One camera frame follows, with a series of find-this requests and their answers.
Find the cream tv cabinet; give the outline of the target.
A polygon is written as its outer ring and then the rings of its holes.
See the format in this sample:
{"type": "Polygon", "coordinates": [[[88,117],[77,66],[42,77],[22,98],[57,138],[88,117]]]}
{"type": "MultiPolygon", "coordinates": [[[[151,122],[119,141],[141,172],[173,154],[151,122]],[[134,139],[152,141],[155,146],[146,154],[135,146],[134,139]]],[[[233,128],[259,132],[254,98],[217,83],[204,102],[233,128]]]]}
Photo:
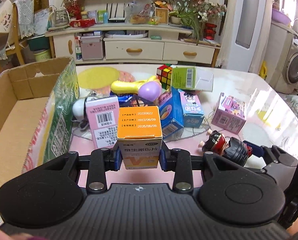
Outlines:
{"type": "Polygon", "coordinates": [[[206,64],[214,67],[220,52],[219,45],[199,42],[195,44],[190,37],[189,29],[172,25],[149,25],[129,23],[108,23],[94,25],[89,28],[67,27],[62,30],[49,31],[45,34],[49,38],[53,57],[72,57],[76,64],[104,64],[104,63],[170,63],[189,62],[206,64]],[[147,35],[136,38],[105,37],[103,39],[103,58],[79,59],[77,57],[77,35],[101,31],[144,31],[147,35]]]}

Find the light blue cartoon box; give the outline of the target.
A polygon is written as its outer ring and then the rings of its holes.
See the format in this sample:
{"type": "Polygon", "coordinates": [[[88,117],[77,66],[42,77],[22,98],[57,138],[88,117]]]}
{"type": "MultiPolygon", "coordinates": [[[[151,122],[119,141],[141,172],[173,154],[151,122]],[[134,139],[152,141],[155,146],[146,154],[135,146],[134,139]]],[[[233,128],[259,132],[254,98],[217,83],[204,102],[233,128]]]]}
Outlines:
{"type": "Polygon", "coordinates": [[[204,120],[204,111],[199,97],[192,92],[178,89],[183,110],[184,127],[200,128],[204,120]]]}

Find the pink storage case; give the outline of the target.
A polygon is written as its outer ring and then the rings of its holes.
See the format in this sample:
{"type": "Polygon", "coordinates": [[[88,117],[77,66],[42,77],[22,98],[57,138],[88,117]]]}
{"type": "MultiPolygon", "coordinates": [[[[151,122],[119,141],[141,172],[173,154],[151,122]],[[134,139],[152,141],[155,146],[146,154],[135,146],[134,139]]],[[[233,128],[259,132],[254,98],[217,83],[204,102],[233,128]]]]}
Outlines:
{"type": "Polygon", "coordinates": [[[81,53],[83,60],[101,60],[104,57],[102,36],[82,36],[81,53]]]}

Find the red black doll figure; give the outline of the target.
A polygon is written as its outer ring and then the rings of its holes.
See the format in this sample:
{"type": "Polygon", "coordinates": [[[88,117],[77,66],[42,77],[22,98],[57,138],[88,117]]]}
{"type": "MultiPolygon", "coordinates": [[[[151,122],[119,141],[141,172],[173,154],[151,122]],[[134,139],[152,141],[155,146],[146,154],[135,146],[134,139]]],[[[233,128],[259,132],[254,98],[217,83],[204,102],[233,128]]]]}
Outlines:
{"type": "Polygon", "coordinates": [[[206,134],[208,139],[199,143],[203,153],[214,152],[240,166],[244,166],[252,155],[251,147],[237,138],[226,139],[223,133],[211,129],[206,134]]]}

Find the red berry bouquet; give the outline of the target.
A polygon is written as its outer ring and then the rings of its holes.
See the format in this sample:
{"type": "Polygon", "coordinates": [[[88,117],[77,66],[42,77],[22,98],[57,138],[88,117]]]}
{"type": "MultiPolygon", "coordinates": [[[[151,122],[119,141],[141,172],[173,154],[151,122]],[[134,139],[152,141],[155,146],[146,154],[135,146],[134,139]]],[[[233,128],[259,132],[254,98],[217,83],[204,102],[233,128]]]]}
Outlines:
{"type": "Polygon", "coordinates": [[[62,5],[66,8],[70,18],[82,19],[83,5],[80,0],[63,0],[62,5]]]}

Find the blue long box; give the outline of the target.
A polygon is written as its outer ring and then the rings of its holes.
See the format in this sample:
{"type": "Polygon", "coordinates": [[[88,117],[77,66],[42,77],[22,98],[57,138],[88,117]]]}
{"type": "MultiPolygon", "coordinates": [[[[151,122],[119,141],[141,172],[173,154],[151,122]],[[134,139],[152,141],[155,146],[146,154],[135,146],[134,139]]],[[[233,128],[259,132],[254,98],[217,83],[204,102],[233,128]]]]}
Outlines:
{"type": "Polygon", "coordinates": [[[184,127],[183,109],[180,94],[171,87],[158,98],[163,139],[177,133],[184,127]]]}

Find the wooden chair with cloth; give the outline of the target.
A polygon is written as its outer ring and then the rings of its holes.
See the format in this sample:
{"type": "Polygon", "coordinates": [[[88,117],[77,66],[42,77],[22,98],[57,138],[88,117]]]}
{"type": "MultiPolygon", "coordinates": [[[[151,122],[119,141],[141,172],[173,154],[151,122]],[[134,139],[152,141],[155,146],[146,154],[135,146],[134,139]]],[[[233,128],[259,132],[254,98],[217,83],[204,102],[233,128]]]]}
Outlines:
{"type": "Polygon", "coordinates": [[[34,0],[3,0],[0,4],[0,73],[1,61],[16,55],[24,64],[22,49],[34,35],[34,0]]]}

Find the yellow purple toy microphone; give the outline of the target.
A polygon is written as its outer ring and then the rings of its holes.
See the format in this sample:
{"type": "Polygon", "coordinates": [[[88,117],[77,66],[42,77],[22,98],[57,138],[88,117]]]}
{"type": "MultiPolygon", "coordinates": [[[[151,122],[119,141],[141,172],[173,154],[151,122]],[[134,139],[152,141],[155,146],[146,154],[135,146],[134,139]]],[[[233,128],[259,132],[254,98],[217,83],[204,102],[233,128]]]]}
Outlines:
{"type": "Polygon", "coordinates": [[[126,82],[114,81],[110,90],[115,94],[137,94],[139,97],[154,102],[161,95],[162,86],[157,76],[146,80],[126,82]]]}

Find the pink barcode box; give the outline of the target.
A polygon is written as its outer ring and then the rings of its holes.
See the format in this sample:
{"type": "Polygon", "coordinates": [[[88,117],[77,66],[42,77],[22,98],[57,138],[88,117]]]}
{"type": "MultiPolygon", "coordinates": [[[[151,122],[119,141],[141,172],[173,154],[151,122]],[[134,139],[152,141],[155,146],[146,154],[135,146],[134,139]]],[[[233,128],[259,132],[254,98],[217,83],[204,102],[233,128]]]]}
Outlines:
{"type": "Polygon", "coordinates": [[[85,102],[85,110],[95,149],[112,148],[117,141],[118,97],[97,99],[89,96],[85,102]]]}

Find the dark folding cube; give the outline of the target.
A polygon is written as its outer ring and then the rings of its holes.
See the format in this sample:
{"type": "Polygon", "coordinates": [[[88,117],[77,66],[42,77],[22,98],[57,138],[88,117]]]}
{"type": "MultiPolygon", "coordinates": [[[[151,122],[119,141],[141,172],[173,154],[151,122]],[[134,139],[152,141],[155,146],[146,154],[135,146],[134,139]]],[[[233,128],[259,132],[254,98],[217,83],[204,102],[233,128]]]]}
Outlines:
{"type": "Polygon", "coordinates": [[[153,102],[146,100],[137,94],[118,95],[118,102],[120,107],[154,106],[153,102]]]}

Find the green waste bin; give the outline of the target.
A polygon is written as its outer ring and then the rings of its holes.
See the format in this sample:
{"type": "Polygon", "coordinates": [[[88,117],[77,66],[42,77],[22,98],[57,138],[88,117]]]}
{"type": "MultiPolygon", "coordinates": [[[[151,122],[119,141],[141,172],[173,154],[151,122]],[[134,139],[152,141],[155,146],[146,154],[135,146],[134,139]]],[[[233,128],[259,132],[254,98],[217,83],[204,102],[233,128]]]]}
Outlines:
{"type": "Polygon", "coordinates": [[[34,51],[34,56],[36,62],[45,61],[52,58],[50,49],[34,51]]]}

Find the orange vitamin box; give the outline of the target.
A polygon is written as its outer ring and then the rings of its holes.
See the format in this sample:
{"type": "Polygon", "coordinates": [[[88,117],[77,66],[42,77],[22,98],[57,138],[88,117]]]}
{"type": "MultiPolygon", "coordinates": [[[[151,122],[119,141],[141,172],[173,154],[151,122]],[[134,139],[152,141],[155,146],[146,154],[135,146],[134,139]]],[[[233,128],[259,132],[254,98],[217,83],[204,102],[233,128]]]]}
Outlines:
{"type": "Polygon", "coordinates": [[[117,138],[127,170],[157,168],[163,141],[158,106],[121,107],[117,138]]]}

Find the rubiks cube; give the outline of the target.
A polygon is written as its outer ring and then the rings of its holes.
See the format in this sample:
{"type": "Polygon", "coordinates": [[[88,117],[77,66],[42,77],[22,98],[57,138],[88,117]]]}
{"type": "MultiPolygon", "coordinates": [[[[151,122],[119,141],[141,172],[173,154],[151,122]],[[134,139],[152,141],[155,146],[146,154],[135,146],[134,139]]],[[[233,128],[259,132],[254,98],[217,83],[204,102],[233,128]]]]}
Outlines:
{"type": "Polygon", "coordinates": [[[164,64],[157,68],[156,75],[161,83],[161,87],[165,90],[168,90],[171,87],[172,70],[172,66],[168,64],[164,64]]]}

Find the green white box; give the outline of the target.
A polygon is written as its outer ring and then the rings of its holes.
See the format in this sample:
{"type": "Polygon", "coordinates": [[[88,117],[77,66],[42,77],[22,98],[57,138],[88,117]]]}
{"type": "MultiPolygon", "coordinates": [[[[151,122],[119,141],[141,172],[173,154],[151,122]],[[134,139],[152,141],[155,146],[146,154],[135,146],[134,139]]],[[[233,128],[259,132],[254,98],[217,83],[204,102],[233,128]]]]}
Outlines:
{"type": "Polygon", "coordinates": [[[201,67],[173,67],[171,86],[181,90],[212,92],[214,74],[201,67]]]}

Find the washing machine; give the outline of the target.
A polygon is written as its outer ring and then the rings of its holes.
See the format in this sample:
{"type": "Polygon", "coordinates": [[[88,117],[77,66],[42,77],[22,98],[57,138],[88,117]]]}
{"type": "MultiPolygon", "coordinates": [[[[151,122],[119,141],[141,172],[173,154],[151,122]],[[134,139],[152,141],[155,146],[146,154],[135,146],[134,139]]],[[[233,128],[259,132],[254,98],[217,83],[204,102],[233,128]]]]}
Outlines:
{"type": "Polygon", "coordinates": [[[298,89],[298,33],[272,21],[264,57],[266,82],[277,92],[291,94],[298,89]]]}

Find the pink purple toy box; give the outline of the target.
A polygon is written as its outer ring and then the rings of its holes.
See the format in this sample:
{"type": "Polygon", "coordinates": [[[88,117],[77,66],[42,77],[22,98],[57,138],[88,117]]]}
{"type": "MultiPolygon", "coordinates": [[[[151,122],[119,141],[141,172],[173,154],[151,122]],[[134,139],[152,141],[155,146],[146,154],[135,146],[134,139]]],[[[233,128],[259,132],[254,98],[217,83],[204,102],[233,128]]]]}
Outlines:
{"type": "Polygon", "coordinates": [[[233,134],[238,134],[246,123],[246,103],[221,92],[211,123],[233,134]]]}

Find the large cardboard box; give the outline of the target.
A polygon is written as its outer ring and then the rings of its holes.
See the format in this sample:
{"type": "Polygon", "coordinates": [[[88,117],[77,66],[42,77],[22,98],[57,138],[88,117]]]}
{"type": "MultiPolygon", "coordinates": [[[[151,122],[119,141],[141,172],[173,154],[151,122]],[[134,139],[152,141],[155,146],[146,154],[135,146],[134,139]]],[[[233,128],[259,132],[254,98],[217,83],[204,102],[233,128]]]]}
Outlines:
{"type": "Polygon", "coordinates": [[[75,61],[58,57],[0,74],[0,187],[69,149],[79,97],[75,61]]]}

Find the red snack box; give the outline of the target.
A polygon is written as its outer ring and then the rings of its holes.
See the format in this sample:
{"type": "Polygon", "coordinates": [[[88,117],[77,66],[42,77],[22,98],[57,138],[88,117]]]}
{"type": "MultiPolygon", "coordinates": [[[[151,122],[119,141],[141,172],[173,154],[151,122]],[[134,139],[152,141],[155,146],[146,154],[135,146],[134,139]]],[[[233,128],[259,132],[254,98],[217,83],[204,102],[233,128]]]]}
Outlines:
{"type": "Polygon", "coordinates": [[[95,19],[81,19],[81,20],[73,20],[70,22],[70,26],[72,28],[89,28],[95,25],[95,19]]]}

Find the white egg toy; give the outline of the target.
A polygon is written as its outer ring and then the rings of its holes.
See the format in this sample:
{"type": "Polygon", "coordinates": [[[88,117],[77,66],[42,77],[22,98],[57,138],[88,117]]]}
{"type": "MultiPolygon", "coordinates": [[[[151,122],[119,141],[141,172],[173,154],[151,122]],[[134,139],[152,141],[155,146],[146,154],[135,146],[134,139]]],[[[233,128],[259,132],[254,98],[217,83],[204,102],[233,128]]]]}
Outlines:
{"type": "Polygon", "coordinates": [[[85,110],[85,98],[78,99],[74,102],[72,107],[73,116],[77,121],[82,121],[85,119],[86,110],[85,110]]]}

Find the plastic snack bag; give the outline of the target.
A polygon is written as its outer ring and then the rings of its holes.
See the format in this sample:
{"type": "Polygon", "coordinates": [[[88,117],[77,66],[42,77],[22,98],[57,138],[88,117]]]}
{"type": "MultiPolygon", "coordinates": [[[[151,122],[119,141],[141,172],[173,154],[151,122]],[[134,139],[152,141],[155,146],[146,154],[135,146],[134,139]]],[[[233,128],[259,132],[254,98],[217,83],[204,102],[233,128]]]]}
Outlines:
{"type": "Polygon", "coordinates": [[[124,7],[125,22],[147,24],[150,20],[152,0],[133,0],[124,7]]]}

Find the glass teapot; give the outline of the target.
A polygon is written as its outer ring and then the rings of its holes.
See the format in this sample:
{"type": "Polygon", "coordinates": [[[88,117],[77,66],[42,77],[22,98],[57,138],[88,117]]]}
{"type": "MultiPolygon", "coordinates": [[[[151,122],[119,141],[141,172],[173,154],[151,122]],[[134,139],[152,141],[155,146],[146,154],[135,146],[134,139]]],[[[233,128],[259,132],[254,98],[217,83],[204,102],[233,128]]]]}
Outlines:
{"type": "Polygon", "coordinates": [[[50,14],[50,27],[67,27],[70,24],[69,13],[65,7],[54,8],[50,14]]]}

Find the potted flower plant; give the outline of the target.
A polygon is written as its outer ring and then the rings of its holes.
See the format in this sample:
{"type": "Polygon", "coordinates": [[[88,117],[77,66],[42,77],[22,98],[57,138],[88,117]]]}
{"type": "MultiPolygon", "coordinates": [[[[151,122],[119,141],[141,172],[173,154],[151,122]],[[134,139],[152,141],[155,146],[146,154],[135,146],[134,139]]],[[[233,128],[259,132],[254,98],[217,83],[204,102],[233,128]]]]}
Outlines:
{"type": "Polygon", "coordinates": [[[173,6],[173,16],[180,18],[180,24],[193,30],[193,38],[203,38],[205,24],[212,19],[222,18],[226,13],[226,5],[209,0],[180,0],[173,6]]]}

